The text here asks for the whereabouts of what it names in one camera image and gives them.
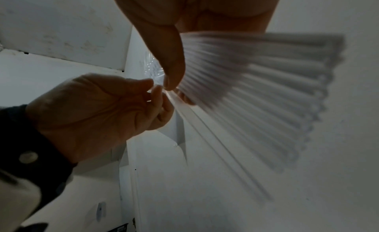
button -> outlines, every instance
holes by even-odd
[[[38,159],[38,155],[36,152],[27,151],[20,155],[19,161],[23,164],[30,164],[35,162]]]

ceiling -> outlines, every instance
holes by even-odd
[[[7,49],[123,70],[131,28],[113,0],[0,0]]]

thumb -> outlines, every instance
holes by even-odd
[[[104,92],[114,96],[137,95],[150,90],[154,82],[152,79],[125,79],[116,75],[86,74],[78,79],[85,79]]]
[[[175,89],[186,68],[179,31],[173,25],[153,25],[141,20],[133,21],[133,24],[166,74],[164,88],[168,91]]]

person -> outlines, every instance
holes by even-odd
[[[162,65],[164,88],[173,90],[185,71],[180,33],[262,33],[278,0],[115,2]],[[63,192],[77,163],[164,126],[173,112],[152,80],[99,74],[65,81],[27,105],[0,110],[0,232],[44,231],[45,223],[20,224]]]

sleeve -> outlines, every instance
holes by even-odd
[[[0,110],[0,170],[39,188],[36,212],[63,192],[73,165],[31,125],[25,108]]]

